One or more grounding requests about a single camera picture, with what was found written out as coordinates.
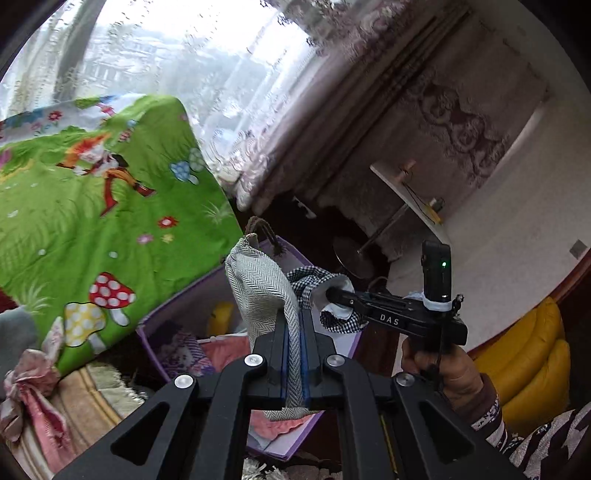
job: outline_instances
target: metal bolt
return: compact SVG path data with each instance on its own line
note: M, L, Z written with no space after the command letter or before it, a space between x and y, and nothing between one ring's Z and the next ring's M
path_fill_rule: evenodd
M193 377L191 375L179 375L174 379L174 385L177 388L189 388L193 385Z
M340 367L345 363L345 357L342 355L329 355L326 358L326 363L331 367Z
M258 367L262 363L262 357L253 353L244 359L244 363L246 363L249 367Z
M408 373L396 375L396 383L402 387L410 387L414 383L414 377Z

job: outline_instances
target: white wall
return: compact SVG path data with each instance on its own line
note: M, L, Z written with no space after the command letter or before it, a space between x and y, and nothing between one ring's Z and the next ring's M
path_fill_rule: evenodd
M469 1L548 79L552 93L495 174L445 224L471 348L568 275L578 239L591 245L591 95L556 39L517 0ZM418 251L392 264L393 293L421 282Z

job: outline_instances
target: patterned sleeve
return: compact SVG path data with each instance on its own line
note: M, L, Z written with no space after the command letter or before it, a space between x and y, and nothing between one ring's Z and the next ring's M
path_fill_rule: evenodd
M587 478L591 471L591 403L542 425L526 439L505 428L499 397L487 375L484 387L457 413L531 480Z

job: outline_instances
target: cartoon character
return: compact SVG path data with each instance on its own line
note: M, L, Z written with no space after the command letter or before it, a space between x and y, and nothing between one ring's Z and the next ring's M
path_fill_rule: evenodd
M70 168L76 175L92 174L95 177L105 179L105 210L100 216L105 216L118 203L113 198L111 190L114 179L127 182L130 187L143 197L149 197L156 193L156 190L145 187L129 173L127 170L129 165L123 156L105 149L104 142L107 138L109 138L109 134L100 134L96 137L81 140L68 148L64 161L57 164L58 167ZM79 167L77 165L79 160L92 164L91 168L85 170Z

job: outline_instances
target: lace curtain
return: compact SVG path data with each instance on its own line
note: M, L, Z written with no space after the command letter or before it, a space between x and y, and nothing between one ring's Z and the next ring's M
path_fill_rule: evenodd
M231 187L261 160L261 142L327 51L346 38L366 41L358 25L383 3L69 0L2 79L0 118L86 96L174 95L210 169Z

